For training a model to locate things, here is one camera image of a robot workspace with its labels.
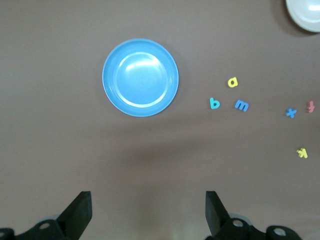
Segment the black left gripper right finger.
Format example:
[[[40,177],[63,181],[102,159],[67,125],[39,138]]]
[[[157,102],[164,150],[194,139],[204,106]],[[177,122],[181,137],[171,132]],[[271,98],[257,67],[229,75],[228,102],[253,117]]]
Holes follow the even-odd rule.
[[[208,240],[300,240],[292,229],[271,225],[265,232],[239,217],[231,217],[215,191],[205,194],[205,217],[211,235]]]

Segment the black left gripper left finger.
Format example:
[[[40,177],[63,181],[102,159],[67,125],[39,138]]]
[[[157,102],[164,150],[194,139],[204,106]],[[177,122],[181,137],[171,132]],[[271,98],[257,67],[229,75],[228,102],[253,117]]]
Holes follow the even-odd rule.
[[[82,191],[56,218],[37,223],[24,233],[15,234],[12,228],[1,228],[2,240],[78,240],[93,216],[92,194]]]

